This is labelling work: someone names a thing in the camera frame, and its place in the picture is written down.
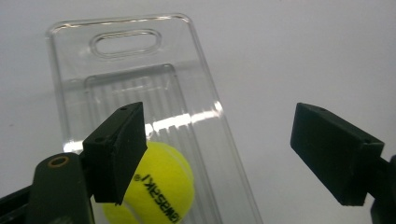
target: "transparent plastic container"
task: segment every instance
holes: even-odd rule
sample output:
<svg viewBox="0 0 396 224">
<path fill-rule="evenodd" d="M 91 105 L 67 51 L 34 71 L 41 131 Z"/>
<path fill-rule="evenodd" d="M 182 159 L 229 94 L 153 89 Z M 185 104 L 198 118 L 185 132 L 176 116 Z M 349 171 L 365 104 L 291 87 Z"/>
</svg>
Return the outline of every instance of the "transparent plastic container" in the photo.
<svg viewBox="0 0 396 224">
<path fill-rule="evenodd" d="M 148 140 L 180 150 L 194 173 L 182 223 L 262 223 L 191 19 L 66 21 L 47 38 L 64 151 L 79 153 L 114 110 L 143 102 Z"/>
</svg>

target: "white table surface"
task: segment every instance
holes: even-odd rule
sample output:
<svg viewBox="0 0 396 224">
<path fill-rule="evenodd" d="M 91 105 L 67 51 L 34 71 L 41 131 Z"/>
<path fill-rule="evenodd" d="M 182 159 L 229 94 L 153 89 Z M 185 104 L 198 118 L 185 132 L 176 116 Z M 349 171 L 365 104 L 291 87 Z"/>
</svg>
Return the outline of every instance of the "white table surface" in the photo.
<svg viewBox="0 0 396 224">
<path fill-rule="evenodd" d="M 323 106 L 396 154 L 396 2 L 0 1 L 0 197 L 62 152 L 44 39 L 57 21 L 180 12 L 192 18 L 264 223 L 371 223 L 290 148 L 295 105 Z"/>
</svg>

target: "screw hole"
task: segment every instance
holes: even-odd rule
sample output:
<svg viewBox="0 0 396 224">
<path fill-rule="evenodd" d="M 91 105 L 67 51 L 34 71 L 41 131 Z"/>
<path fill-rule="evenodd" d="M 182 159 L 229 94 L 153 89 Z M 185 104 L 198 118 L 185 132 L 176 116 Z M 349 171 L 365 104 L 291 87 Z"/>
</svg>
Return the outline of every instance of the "screw hole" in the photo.
<svg viewBox="0 0 396 224">
<path fill-rule="evenodd" d="M 50 168 L 58 168 L 69 162 L 69 158 L 66 156 L 56 157 L 49 161 L 48 166 Z"/>
<path fill-rule="evenodd" d="M 103 142 L 104 140 L 105 140 L 104 137 L 97 137 L 97 138 L 95 138 L 95 142 L 96 142 L 96 143 Z"/>
</svg>

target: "handle cutout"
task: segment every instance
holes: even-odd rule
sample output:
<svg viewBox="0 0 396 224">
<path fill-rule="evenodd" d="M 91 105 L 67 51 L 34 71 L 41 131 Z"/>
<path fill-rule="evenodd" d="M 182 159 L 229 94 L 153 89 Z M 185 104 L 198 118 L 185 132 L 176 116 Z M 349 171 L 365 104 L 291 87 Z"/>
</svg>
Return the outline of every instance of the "handle cutout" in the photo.
<svg viewBox="0 0 396 224">
<path fill-rule="evenodd" d="M 161 35 L 154 30 L 107 33 L 91 41 L 94 54 L 102 58 L 119 58 L 152 52 L 161 45 Z"/>
</svg>

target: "tennis ball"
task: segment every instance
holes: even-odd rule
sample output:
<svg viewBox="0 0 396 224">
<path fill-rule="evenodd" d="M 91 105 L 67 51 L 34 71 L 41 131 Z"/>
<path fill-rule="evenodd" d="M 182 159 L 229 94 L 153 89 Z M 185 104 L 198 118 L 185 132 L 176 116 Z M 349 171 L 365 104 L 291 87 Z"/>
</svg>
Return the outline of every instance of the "tennis ball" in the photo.
<svg viewBox="0 0 396 224">
<path fill-rule="evenodd" d="M 194 198 L 192 170 L 176 149 L 148 142 L 122 205 L 103 205 L 111 224 L 178 223 Z"/>
</svg>

